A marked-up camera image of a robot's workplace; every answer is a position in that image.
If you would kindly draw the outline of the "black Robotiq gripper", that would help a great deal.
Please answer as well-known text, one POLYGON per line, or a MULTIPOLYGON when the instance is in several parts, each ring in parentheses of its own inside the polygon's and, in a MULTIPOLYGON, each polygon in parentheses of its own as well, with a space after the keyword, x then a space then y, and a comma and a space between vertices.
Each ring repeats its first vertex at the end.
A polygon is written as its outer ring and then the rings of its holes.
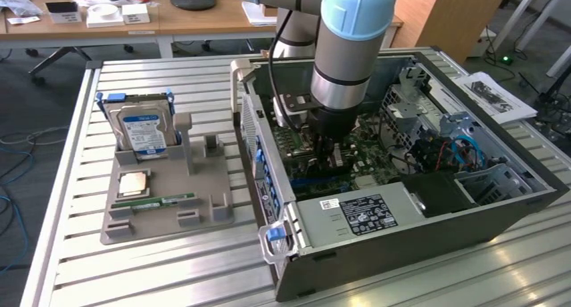
POLYGON ((314 136, 341 142, 354 129, 358 119, 358 107, 345 110, 315 108, 309 111, 307 123, 314 136))

